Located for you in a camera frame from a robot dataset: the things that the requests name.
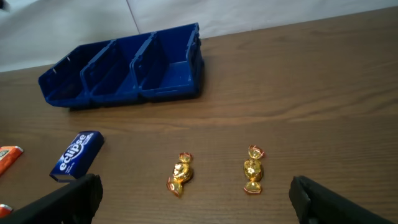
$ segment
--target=blue plastic bin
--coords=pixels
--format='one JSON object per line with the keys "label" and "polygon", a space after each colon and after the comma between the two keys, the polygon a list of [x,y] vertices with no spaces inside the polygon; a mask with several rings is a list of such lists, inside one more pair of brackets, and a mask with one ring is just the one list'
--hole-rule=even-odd
{"label": "blue plastic bin", "polygon": [[81,45],[39,78],[53,106],[174,100],[201,88],[199,25]]}
{"label": "blue plastic bin", "polygon": [[80,45],[39,77],[44,98],[52,106],[84,108],[90,105],[88,92],[80,78],[82,68],[110,40]]}
{"label": "blue plastic bin", "polygon": [[131,63],[139,94],[148,100],[194,95],[201,72],[198,24],[155,32]]}
{"label": "blue plastic bin", "polygon": [[81,71],[81,79],[95,106],[137,101],[138,87],[130,72],[130,63],[151,35],[112,40]]}

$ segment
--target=wooden table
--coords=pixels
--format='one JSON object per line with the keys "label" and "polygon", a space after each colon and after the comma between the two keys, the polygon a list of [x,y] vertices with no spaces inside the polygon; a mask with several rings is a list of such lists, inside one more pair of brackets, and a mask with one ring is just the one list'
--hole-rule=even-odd
{"label": "wooden table", "polygon": [[[0,74],[0,145],[25,154],[0,177],[21,208],[63,186],[49,172],[77,132],[106,143],[90,172],[104,197],[93,223],[298,223],[288,191],[306,175],[398,222],[398,8],[203,39],[206,83],[194,100],[69,111],[43,99],[49,67]],[[247,147],[264,191],[243,192]],[[194,179],[167,191],[178,153]]]}

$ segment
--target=gold foil wrapper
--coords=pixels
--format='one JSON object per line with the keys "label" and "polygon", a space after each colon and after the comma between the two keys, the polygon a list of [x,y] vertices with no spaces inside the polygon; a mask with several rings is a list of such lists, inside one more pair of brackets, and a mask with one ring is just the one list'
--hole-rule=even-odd
{"label": "gold foil wrapper", "polygon": [[167,180],[167,189],[177,197],[182,194],[182,184],[188,182],[192,178],[193,170],[189,165],[192,158],[190,153],[180,153],[180,162],[174,165],[173,176],[169,177]]}
{"label": "gold foil wrapper", "polygon": [[243,190],[249,195],[257,195],[262,191],[259,181],[262,179],[263,168],[259,159],[265,157],[265,152],[258,146],[249,146],[250,159],[244,161],[244,175],[250,180],[243,187]]}

